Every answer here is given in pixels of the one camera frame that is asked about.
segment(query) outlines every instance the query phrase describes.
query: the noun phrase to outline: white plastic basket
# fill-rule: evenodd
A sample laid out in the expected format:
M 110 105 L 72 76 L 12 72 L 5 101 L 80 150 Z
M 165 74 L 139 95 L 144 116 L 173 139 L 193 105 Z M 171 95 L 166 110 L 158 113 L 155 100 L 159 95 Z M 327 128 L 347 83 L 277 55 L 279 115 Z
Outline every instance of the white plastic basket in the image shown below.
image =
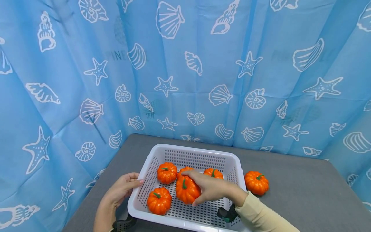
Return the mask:
M 129 199 L 128 211 L 131 216 L 192 231 L 250 232 L 239 218 L 236 218 L 231 223 L 226 223 L 217 216 L 217 211 L 220 207 L 229 210 L 232 202 L 226 198 L 205 202 L 197 207 L 192 207 L 192 205 L 186 205 L 179 201 L 175 193 L 175 182 L 166 185 L 161 184 L 157 180 L 157 169 L 164 162 L 173 163 L 178 168 L 178 171 L 187 166 L 199 172 L 203 172 L 207 168 L 215 168 L 221 171 L 225 180 L 235 183 L 243 190 L 246 190 L 241 163 L 234 154 L 158 144 L 152 148 L 139 174 L 139 179 L 144 179 L 144 184 L 140 188 L 134 189 Z M 147 209 L 147 198 L 150 192 L 158 187 L 165 187 L 173 197 L 171 208 L 164 216 L 155 215 Z

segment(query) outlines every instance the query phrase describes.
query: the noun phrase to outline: sleeve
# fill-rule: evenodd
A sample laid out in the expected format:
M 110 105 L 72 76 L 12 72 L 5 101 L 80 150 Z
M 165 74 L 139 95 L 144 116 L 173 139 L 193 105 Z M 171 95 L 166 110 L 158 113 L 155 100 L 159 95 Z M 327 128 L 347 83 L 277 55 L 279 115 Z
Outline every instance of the sleeve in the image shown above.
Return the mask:
M 299 232 L 278 213 L 264 205 L 250 191 L 242 207 L 236 206 L 241 221 L 254 232 Z

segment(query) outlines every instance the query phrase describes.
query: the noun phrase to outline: table surface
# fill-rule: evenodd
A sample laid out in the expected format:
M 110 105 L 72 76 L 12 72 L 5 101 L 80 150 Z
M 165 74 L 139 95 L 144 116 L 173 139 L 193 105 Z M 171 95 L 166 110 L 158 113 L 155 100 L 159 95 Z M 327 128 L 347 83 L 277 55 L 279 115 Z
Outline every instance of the table surface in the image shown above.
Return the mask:
M 260 200 L 301 232 L 371 230 L 370 213 L 328 161 L 132 134 L 63 231 L 92 232 L 95 212 L 105 192 L 121 175 L 139 173 L 152 147 L 160 143 L 235 154 L 241 161 L 244 173 L 259 171 L 269 179 L 270 189 Z M 126 204 L 127 201 L 119 208 L 118 220 L 126 218 Z M 130 231 L 187 230 L 138 220 Z

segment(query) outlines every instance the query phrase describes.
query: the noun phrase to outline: starfish print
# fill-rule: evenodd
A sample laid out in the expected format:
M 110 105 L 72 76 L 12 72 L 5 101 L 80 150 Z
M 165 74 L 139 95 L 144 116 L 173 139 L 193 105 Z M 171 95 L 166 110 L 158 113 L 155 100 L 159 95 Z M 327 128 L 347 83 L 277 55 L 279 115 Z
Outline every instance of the starfish print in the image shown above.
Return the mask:
M 33 172 L 42 159 L 49 160 L 49 156 L 47 155 L 46 150 L 47 146 L 49 145 L 49 141 L 50 136 L 45 138 L 43 128 L 39 126 L 39 137 L 36 143 L 26 144 L 22 147 L 24 151 L 28 151 L 32 155 L 31 162 L 28 165 L 26 171 L 26 175 Z
M 317 83 L 314 86 L 306 90 L 303 90 L 303 93 L 314 92 L 316 100 L 319 100 L 324 94 L 340 95 L 341 92 L 334 90 L 334 86 L 337 83 L 341 82 L 342 80 L 343 80 L 342 76 L 336 79 L 333 79 L 332 81 L 324 81 L 322 77 L 319 77 L 317 79 Z
M 238 74 L 238 78 L 243 77 L 246 73 L 250 76 L 253 76 L 256 64 L 259 63 L 262 59 L 263 57 L 258 57 L 256 60 L 254 60 L 253 54 L 251 53 L 251 51 L 249 51 L 247 53 L 245 62 L 243 62 L 242 60 L 237 60 L 236 64 L 240 65 L 242 68 L 240 74 Z
M 178 91 L 177 87 L 171 86 L 171 82 L 173 81 L 173 76 L 169 77 L 166 81 L 164 81 L 161 77 L 157 77 L 158 81 L 160 82 L 154 90 L 162 90 L 165 94 L 165 97 L 169 96 L 169 91 Z
M 169 119 L 166 117 L 165 118 L 165 121 L 161 121 L 160 119 L 157 120 L 159 123 L 162 124 L 162 129 L 170 129 L 172 131 L 175 131 L 173 126 L 177 126 L 178 124 L 174 123 L 174 122 L 169 122 Z
M 95 76 L 95 85 L 98 86 L 102 78 L 108 78 L 104 69 L 106 68 L 108 61 L 103 61 L 98 63 L 98 61 L 93 57 L 94 69 L 86 70 L 85 75 L 94 75 Z
M 285 130 L 286 130 L 286 134 L 284 134 L 283 136 L 284 137 L 293 137 L 295 139 L 296 142 L 299 141 L 299 135 L 301 134 L 309 134 L 308 131 L 301 131 L 300 130 L 300 127 L 301 127 L 301 124 L 298 124 L 294 127 L 288 127 L 286 125 L 282 126 Z
M 70 196 L 72 196 L 75 191 L 70 190 L 71 183 L 73 181 L 73 178 L 69 179 L 67 186 L 64 188 L 63 186 L 60 187 L 60 190 L 62 191 L 62 199 L 60 202 L 53 208 L 52 212 L 59 209 L 60 207 L 64 206 L 65 211 L 67 210 L 67 205 L 68 205 L 68 199 Z

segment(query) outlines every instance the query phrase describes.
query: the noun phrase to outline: blue curtain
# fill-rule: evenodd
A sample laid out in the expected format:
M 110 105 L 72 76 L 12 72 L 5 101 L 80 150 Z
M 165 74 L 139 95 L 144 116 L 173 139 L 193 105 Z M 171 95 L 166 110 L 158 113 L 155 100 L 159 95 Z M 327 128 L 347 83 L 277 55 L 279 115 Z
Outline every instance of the blue curtain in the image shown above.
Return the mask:
M 0 230 L 60 231 L 132 133 L 326 159 L 371 210 L 369 0 L 0 12 Z

